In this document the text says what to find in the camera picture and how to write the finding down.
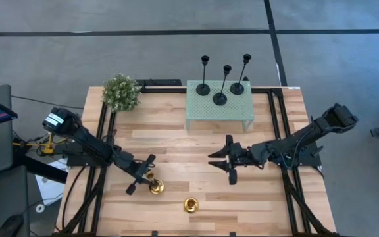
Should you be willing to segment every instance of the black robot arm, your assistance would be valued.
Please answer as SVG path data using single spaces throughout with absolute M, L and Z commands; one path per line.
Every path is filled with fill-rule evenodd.
M 150 155 L 146 161 L 135 161 L 131 153 L 122 151 L 111 139 L 105 142 L 90 134 L 89 130 L 83 127 L 80 117 L 68 109 L 54 107 L 44 120 L 43 127 L 53 134 L 73 139 L 81 145 L 83 153 L 95 159 L 101 167 L 109 166 L 113 162 L 134 177 L 135 181 L 126 190 L 127 194 L 131 195 L 134 192 L 136 184 L 154 184 L 152 180 L 145 178 L 145 174 L 154 166 L 154 155 Z
M 229 172 L 230 184 L 236 184 L 236 166 L 255 165 L 263 168 L 267 161 L 284 165 L 286 168 L 297 166 L 297 158 L 302 147 L 309 145 L 330 132 L 344 133 L 352 129 L 358 119 L 346 106 L 335 104 L 310 125 L 281 139 L 253 144 L 247 149 L 239 142 L 234 143 L 231 135 L 226 135 L 226 144 L 220 151 L 209 155 L 211 158 L 225 158 L 228 161 L 210 161 L 209 164 Z
M 53 134 L 79 143 L 83 151 L 92 155 L 99 163 L 106 166 L 112 163 L 111 146 L 91 135 L 89 130 L 83 127 L 80 117 L 68 109 L 54 107 L 42 125 Z

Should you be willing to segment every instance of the gray carpet floor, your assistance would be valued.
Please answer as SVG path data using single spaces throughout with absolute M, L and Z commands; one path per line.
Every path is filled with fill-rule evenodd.
M 276 29 L 379 29 L 379 1 L 271 0 Z M 0 32 L 268 29 L 261 0 L 0 0 Z M 343 135 L 329 135 L 321 157 L 337 230 L 379 236 L 379 34 L 278 35 L 289 86 L 300 86 L 308 113 L 320 116 L 335 102 L 359 118 Z M 13 95 L 82 107 L 89 86 L 114 73 L 137 79 L 199 79 L 208 55 L 209 80 L 232 65 L 238 79 L 242 55 L 253 56 L 245 75 L 256 86 L 279 86 L 270 36 L 0 37 L 0 85 Z M 14 129 L 34 138 L 52 106 L 13 99 Z M 30 203 L 41 199 L 29 176 Z M 31 229 L 49 234 L 59 202 L 31 212 Z

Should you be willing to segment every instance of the wooden table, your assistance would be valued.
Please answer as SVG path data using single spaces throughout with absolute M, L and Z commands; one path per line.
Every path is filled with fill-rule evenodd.
M 290 128 L 295 132 L 308 124 L 301 90 L 282 89 Z M 89 89 L 82 116 L 83 125 L 93 134 L 101 112 L 101 92 L 100 87 Z M 140 185 L 128 196 L 125 189 L 132 178 L 111 165 L 107 170 L 97 235 L 148 236 L 152 230 L 159 231 L 160 236 L 228 236 L 229 232 L 236 232 L 238 236 L 291 235 L 278 166 L 267 163 L 264 170 L 238 168 L 238 183 L 231 186 L 224 171 L 207 164 L 214 160 L 207 155 L 223 147 L 225 134 L 232 134 L 234 141 L 243 147 L 275 139 L 267 94 L 253 94 L 255 121 L 247 132 L 243 132 L 237 121 L 196 121 L 187 131 L 184 93 L 143 93 L 140 101 L 141 105 L 133 111 L 117 114 L 115 143 L 133 153 L 136 159 L 146 159 L 151 153 L 156 155 L 153 171 L 155 178 L 164 182 L 165 191 L 153 195 L 147 186 Z M 284 137 L 277 99 L 275 104 Z M 79 167 L 70 170 L 65 194 L 79 170 Z M 66 221 L 83 202 L 88 170 L 85 169 L 72 191 Z M 326 228 L 336 231 L 321 175 L 309 167 L 300 167 L 299 171 L 307 204 Z M 57 219 L 58 228 L 65 197 Z M 198 212 L 184 212 L 184 200 L 189 197 L 199 201 Z M 86 230 L 91 225 L 93 205 L 89 210 Z M 295 210 L 299 230 L 303 231 L 297 204 Z

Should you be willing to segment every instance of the perforated platform top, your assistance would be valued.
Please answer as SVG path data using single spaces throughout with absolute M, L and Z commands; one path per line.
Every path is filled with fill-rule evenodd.
M 190 120 L 254 120 L 254 106 L 250 82 L 241 82 L 245 90 L 241 95 L 230 92 L 230 86 L 237 81 L 224 83 L 223 94 L 228 98 L 225 105 L 213 103 L 213 95 L 220 92 L 223 81 L 206 80 L 210 93 L 199 95 L 195 89 L 201 80 L 187 81 L 186 118 Z

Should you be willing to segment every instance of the green plant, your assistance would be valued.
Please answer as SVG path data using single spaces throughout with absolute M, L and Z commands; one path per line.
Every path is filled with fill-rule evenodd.
M 141 87 L 136 80 L 123 74 L 116 74 L 103 83 L 103 101 L 113 111 L 131 111 L 140 102 Z

